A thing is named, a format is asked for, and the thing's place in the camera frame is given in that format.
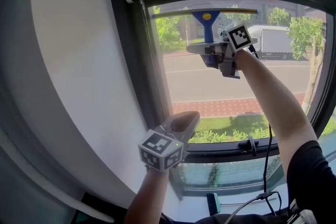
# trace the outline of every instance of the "green hedge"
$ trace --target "green hedge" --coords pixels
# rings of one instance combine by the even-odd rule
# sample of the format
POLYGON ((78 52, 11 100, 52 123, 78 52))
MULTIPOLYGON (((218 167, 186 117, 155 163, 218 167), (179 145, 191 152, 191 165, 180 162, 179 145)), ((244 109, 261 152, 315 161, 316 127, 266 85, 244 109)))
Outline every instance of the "green hedge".
MULTIPOLYGON (((330 119, 327 123, 324 131, 321 134, 321 138, 336 131, 336 120, 330 119)), ((254 139, 261 139, 269 137, 269 131, 267 128, 259 127, 253 132, 249 133, 254 139)), ((248 134, 239 130, 233 130, 232 135, 228 135, 227 132, 218 134, 213 130, 196 130, 195 135, 189 140, 189 143, 223 143, 223 142, 238 142, 247 139, 248 134)))
MULTIPOLYGON (((201 43, 204 42, 204 39, 192 39, 189 40, 189 44, 201 43)), ((178 51, 185 51, 187 47, 187 42, 185 40, 181 40, 179 42, 175 42, 174 44, 169 44, 169 46, 161 46, 162 53, 172 53, 178 51)))

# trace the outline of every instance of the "white wall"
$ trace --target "white wall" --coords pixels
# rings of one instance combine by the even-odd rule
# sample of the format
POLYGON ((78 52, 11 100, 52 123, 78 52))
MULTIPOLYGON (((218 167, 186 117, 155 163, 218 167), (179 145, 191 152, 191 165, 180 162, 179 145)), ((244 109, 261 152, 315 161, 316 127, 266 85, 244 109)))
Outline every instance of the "white wall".
POLYGON ((83 139, 52 84, 36 38, 30 0, 0 2, 1 72, 31 134, 73 176, 76 184, 127 207, 134 192, 83 139))
MULTIPOLYGON (((31 0, 31 8, 40 51, 63 106, 99 158, 136 193, 145 175, 137 144, 147 130, 111 1, 31 0)), ((44 143, 53 150, 53 141, 44 143)), ((68 165, 58 151, 54 154, 68 165)), ((171 187, 167 197, 164 211, 173 217, 178 199, 171 187)))

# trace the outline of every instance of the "black cable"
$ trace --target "black cable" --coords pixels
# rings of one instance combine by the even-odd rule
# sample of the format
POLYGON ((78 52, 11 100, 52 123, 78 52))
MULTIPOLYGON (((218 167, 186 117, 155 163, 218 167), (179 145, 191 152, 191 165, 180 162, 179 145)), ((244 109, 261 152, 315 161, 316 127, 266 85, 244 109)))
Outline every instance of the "black cable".
POLYGON ((272 194, 276 193, 279 197, 279 202, 280 202, 280 206, 279 206, 279 214, 281 214, 281 206, 282 206, 282 200, 281 200, 281 195, 278 191, 272 191, 272 194))
POLYGON ((165 221, 167 221, 169 224, 173 224, 173 222, 164 214, 164 213, 161 213, 161 216, 163 217, 163 219, 165 221))
POLYGON ((229 218, 225 221, 224 224, 228 224, 232 218, 242 209, 244 208, 245 206, 247 206, 248 204, 250 204, 251 202, 253 201, 256 201, 256 200, 267 200, 267 198, 269 196, 272 196, 273 194, 277 193, 278 196, 279 196, 279 200, 280 200, 280 208, 281 208, 281 205, 282 205, 282 201, 281 201, 281 197, 280 197, 280 193, 278 193, 277 191, 266 191, 264 193, 260 193, 256 198, 253 198, 251 199, 250 201, 247 201, 246 203, 244 203, 243 205, 239 206, 238 209, 236 209, 230 216, 229 218))
MULTIPOLYGON (((266 158, 265 158, 265 168, 264 168, 264 176, 263 176, 263 178, 264 178, 264 192, 267 191, 267 185, 266 185, 266 172, 267 172, 267 165, 268 165, 269 151, 270 151, 271 144, 272 144, 272 139, 273 139, 273 136, 272 136, 272 129, 271 129, 271 125, 270 125, 270 124, 268 125, 268 130, 269 130, 269 142, 268 142, 267 153, 266 153, 266 158)), ((271 210, 272 215, 273 215, 273 216, 276 216, 277 214, 274 212, 273 207, 271 206, 271 204, 269 203, 269 201, 268 201, 267 198, 266 198, 266 203, 267 203, 269 209, 271 210)))
POLYGON ((256 49, 254 48, 253 45, 250 45, 250 46, 248 47, 248 49, 249 49, 249 51, 250 51, 252 54, 254 53, 254 55, 256 56, 257 59, 259 59, 258 54, 257 54, 257 52, 256 52, 256 49))

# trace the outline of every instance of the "curb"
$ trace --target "curb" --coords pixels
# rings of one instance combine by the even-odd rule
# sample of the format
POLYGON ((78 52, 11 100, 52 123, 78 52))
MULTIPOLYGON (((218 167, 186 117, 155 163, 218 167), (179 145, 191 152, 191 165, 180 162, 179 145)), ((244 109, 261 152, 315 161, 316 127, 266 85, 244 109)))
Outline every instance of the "curb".
POLYGON ((184 53, 178 53, 178 52, 173 52, 172 54, 163 54, 163 58, 168 58, 168 57, 177 57, 177 56, 187 56, 187 55, 196 55, 196 54, 191 54, 189 52, 184 52, 184 53))

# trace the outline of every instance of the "window glass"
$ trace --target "window glass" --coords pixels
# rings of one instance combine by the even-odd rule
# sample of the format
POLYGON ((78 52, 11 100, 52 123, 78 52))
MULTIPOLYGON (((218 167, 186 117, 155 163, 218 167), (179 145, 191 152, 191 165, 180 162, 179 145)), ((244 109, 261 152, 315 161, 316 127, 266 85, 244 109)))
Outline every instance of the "window glass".
MULTIPOLYGON (((307 112, 321 72, 325 13, 277 0, 190 0, 151 8, 154 13, 164 13, 225 7, 256 9, 258 14, 221 13, 213 25, 215 42, 221 40, 222 30, 245 23, 261 61, 307 112), (316 57, 316 61, 310 62, 311 57, 316 57)), ((248 135, 268 137, 268 122, 242 72, 241 79, 224 78, 218 70, 207 68, 199 55, 186 52, 187 44, 204 41, 202 25, 192 15, 159 18, 155 22, 153 32, 163 55, 172 111, 201 114, 190 143, 233 142, 245 140, 248 135)))
MULTIPOLYGON (((266 179, 281 165, 280 157, 268 159, 266 179)), ((265 158, 230 163, 179 164, 186 188, 227 188, 262 184, 265 158)))

